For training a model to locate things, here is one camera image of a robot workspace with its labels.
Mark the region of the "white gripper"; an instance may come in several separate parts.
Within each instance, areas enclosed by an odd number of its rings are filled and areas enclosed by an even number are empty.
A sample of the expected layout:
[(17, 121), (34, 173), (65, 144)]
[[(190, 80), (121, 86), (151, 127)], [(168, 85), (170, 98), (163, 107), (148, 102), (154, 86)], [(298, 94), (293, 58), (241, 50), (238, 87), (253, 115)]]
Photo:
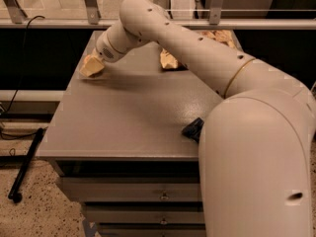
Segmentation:
[(115, 63), (124, 57), (123, 53), (118, 52), (111, 46), (106, 33), (102, 33), (97, 38), (92, 54), (94, 56), (90, 56), (90, 60), (86, 64), (83, 63), (79, 70), (85, 77), (91, 77), (103, 70), (104, 64), (102, 62)]

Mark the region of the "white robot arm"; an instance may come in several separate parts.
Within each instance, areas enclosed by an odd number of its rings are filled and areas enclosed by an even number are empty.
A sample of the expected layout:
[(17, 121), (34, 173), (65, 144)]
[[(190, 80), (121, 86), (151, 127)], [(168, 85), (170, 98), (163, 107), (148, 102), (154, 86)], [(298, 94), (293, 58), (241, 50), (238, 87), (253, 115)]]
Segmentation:
[(174, 24), (149, 0), (124, 0), (80, 72), (155, 41), (222, 97), (202, 127), (198, 163), (207, 237), (313, 237), (310, 147), (316, 104), (297, 79)]

